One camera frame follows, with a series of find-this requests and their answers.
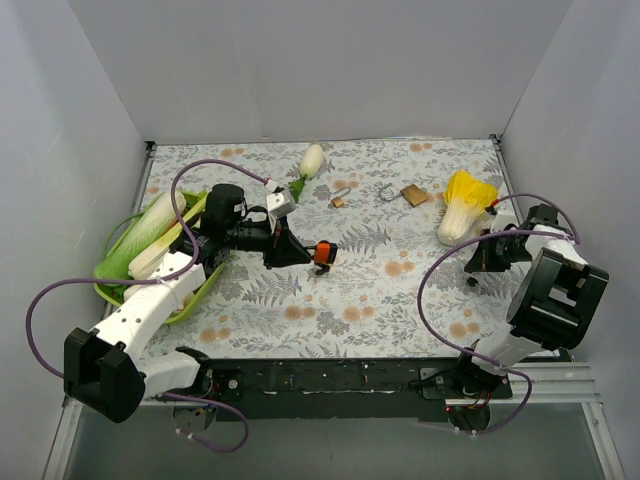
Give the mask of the orange padlock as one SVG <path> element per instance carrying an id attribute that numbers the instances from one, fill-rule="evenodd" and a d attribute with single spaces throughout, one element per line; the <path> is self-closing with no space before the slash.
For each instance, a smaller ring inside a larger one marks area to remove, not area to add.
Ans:
<path id="1" fill-rule="evenodd" d="M 338 251 L 335 243 L 323 240 L 318 242 L 313 248 L 313 261 L 317 265 L 332 265 Z"/>

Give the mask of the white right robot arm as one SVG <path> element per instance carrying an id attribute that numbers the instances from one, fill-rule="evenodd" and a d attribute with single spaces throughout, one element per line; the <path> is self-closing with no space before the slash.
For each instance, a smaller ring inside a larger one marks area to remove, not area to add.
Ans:
<path id="1" fill-rule="evenodd" d="M 560 348 L 573 349 L 586 335 L 609 282 L 609 274 L 576 250 L 557 208 L 539 204 L 519 225 L 516 217 L 490 206 L 485 234 L 517 231 L 482 240 L 464 271 L 497 273 L 528 262 L 530 268 L 507 310 L 506 323 L 471 346 L 479 356 L 459 356 L 452 373 L 454 389 L 464 397 L 490 394 L 506 380 L 507 370 L 526 357 Z"/>

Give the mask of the yellow padlock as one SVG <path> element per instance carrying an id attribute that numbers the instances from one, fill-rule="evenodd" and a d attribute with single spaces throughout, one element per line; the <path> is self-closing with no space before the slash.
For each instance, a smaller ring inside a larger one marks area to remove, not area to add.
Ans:
<path id="1" fill-rule="evenodd" d="M 318 279 L 325 274 L 328 274 L 332 269 L 332 264 L 315 263 L 313 268 L 309 271 L 311 279 Z"/>

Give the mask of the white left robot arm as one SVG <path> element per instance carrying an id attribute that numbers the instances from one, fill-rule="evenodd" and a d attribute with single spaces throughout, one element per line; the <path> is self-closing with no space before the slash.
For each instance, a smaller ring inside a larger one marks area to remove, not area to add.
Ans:
<path id="1" fill-rule="evenodd" d="M 266 268 L 314 264 L 319 275 L 331 263 L 331 247 L 303 245 L 291 232 L 286 215 L 293 206 L 279 189 L 267 198 L 263 221 L 249 219 L 242 188 L 217 184 L 206 197 L 195 237 L 181 235 L 156 270 L 161 282 L 140 287 L 91 331 L 80 328 L 64 343 L 65 393 L 120 423 L 145 398 L 182 391 L 193 400 L 213 389 L 208 358 L 189 347 L 142 359 L 147 343 L 191 293 L 220 273 L 233 250 L 262 254 Z"/>

